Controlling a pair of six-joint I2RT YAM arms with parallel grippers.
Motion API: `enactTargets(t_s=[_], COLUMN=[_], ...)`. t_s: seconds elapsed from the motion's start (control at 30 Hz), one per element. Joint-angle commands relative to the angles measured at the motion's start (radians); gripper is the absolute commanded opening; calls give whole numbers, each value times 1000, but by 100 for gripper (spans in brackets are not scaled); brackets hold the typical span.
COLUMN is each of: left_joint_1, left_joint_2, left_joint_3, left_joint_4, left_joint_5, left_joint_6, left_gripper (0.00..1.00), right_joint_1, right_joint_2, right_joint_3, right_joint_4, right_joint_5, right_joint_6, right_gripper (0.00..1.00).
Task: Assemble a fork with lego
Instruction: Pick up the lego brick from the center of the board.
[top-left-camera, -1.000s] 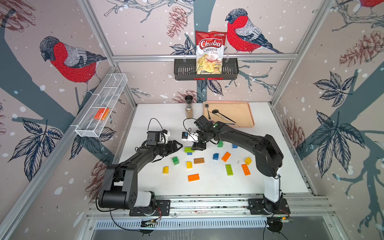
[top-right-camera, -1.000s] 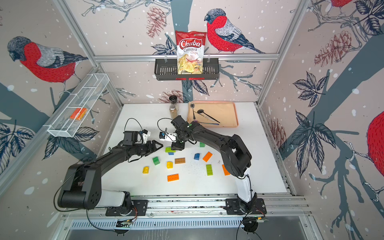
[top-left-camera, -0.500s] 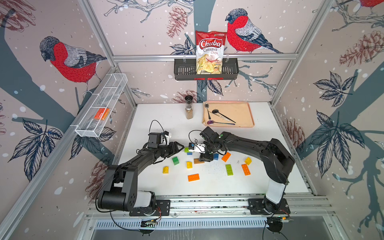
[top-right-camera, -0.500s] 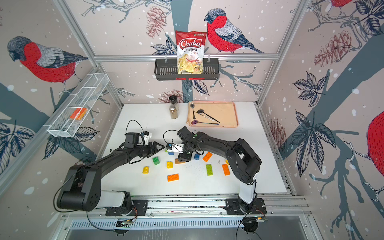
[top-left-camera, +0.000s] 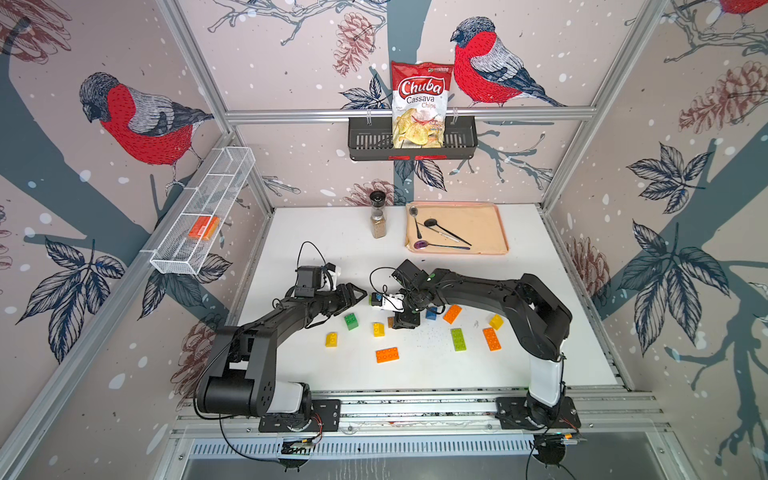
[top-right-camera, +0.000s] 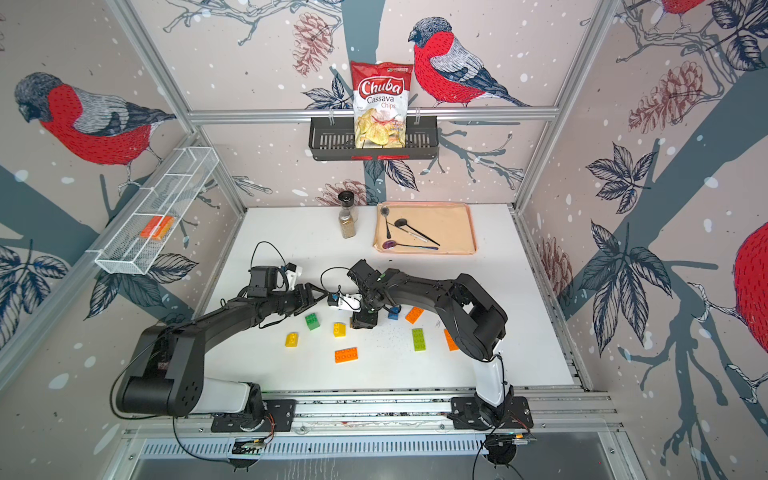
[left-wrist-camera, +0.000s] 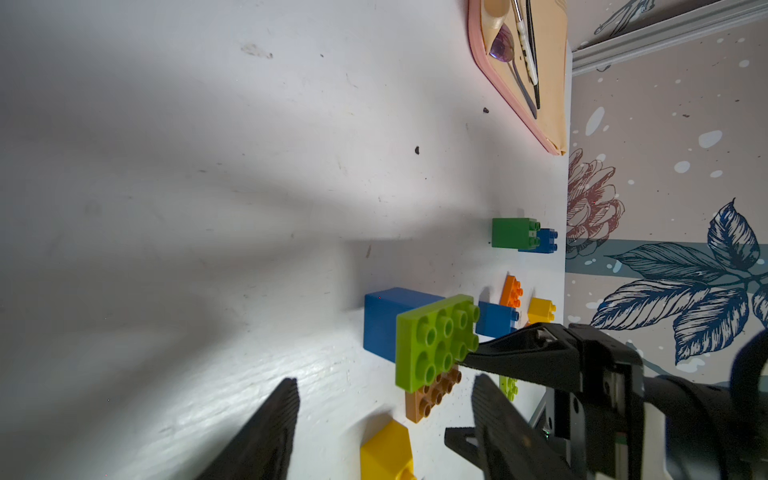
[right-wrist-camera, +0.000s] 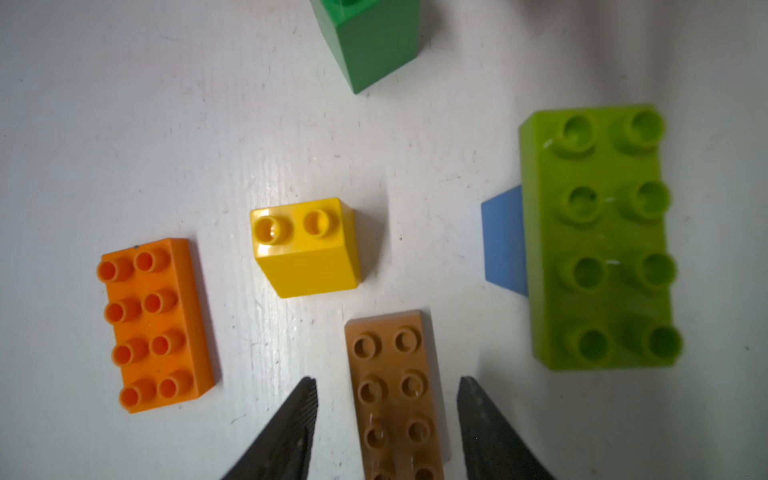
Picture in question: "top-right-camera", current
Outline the green square brick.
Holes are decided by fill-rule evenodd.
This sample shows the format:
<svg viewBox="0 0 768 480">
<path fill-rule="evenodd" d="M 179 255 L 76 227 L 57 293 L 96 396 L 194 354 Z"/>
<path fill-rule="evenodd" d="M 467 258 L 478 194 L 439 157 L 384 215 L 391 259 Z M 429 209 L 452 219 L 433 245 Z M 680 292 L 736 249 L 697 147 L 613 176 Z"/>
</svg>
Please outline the green square brick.
<svg viewBox="0 0 768 480">
<path fill-rule="evenodd" d="M 310 331 L 314 331 L 321 326 L 320 320 L 316 313 L 311 313 L 305 316 L 305 323 Z"/>
</svg>

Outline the orange brick front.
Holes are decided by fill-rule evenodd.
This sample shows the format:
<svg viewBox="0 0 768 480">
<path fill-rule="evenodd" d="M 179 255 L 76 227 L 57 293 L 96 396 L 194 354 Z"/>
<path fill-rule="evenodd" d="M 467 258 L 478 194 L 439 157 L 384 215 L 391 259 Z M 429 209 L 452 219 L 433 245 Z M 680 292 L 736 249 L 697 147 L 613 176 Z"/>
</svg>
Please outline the orange brick front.
<svg viewBox="0 0 768 480">
<path fill-rule="evenodd" d="M 356 347 L 345 348 L 334 352 L 334 361 L 336 364 L 348 363 L 358 359 L 359 353 Z"/>
</svg>

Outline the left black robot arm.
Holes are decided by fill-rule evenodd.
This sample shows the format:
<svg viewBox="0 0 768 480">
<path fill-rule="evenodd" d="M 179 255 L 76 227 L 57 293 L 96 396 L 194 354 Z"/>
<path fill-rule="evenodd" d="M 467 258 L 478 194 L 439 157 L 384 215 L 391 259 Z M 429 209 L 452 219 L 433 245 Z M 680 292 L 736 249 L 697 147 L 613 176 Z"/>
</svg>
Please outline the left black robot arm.
<svg viewBox="0 0 768 480">
<path fill-rule="evenodd" d="M 148 417 L 234 414 L 260 424 L 267 416 L 261 387 L 248 382 L 207 379 L 205 356 L 230 337 L 266 318 L 297 316 L 327 297 L 311 283 L 288 291 L 245 287 L 198 320 L 145 329 L 114 397 L 116 409 Z"/>
</svg>

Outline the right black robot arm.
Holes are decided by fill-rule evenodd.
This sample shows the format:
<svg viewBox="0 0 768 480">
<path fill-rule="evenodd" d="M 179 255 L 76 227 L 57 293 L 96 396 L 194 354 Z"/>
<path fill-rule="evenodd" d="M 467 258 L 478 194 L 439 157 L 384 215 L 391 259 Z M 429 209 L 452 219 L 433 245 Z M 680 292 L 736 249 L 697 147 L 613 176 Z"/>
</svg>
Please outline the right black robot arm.
<svg viewBox="0 0 768 480">
<path fill-rule="evenodd" d="M 347 273 L 361 296 L 352 316 L 355 328 L 372 329 L 381 310 L 417 307 L 438 315 L 458 349 L 473 360 L 473 397 L 460 397 L 448 418 L 455 427 L 492 430 L 506 427 L 507 402 L 514 388 L 506 379 L 504 360 L 496 352 L 506 335 L 503 307 L 469 274 L 433 280 L 389 268 L 380 272 L 359 260 Z"/>
</svg>

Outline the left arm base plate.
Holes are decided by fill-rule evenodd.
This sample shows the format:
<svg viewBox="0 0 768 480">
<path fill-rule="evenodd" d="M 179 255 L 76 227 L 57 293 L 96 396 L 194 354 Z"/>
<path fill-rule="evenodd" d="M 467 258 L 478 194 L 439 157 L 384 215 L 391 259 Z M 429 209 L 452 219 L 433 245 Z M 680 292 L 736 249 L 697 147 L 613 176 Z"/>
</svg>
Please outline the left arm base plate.
<svg viewBox="0 0 768 480">
<path fill-rule="evenodd" d="M 263 400 L 261 406 L 248 406 L 240 413 L 214 416 L 213 433 L 282 433 L 289 432 L 295 417 L 296 401 L 289 399 Z"/>
</svg>

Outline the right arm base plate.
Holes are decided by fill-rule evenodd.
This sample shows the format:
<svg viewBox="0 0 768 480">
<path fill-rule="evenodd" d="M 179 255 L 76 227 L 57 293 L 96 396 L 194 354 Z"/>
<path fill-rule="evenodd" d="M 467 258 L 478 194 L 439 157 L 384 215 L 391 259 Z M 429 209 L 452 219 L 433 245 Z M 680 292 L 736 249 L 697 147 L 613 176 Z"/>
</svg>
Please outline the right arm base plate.
<svg viewBox="0 0 768 480">
<path fill-rule="evenodd" d="M 504 402 L 496 407 L 478 396 L 453 397 L 447 418 L 457 430 L 530 430 L 534 426 L 528 400 L 521 396 L 508 395 Z"/>
</svg>

